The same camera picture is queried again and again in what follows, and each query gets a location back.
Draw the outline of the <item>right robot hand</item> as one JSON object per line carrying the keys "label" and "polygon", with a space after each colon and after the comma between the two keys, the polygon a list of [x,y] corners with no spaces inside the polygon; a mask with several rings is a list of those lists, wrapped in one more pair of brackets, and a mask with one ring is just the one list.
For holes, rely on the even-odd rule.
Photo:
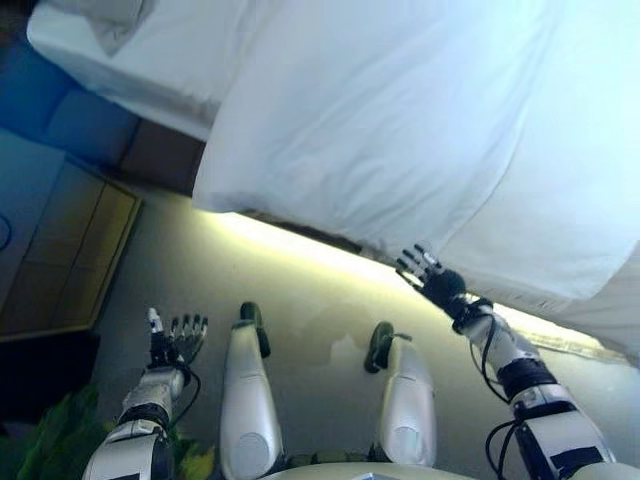
{"label": "right robot hand", "polygon": [[396,259],[395,273],[431,303],[454,317],[467,305],[466,284],[457,272],[445,268],[425,247],[415,244]]}

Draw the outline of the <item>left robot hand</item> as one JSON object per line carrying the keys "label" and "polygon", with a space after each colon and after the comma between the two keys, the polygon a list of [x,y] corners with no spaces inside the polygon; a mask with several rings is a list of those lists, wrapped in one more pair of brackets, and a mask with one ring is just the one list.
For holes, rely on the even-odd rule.
{"label": "left robot hand", "polygon": [[169,329],[156,308],[147,311],[150,327],[149,369],[174,367],[187,369],[195,360],[208,331],[208,318],[200,314],[174,317]]}

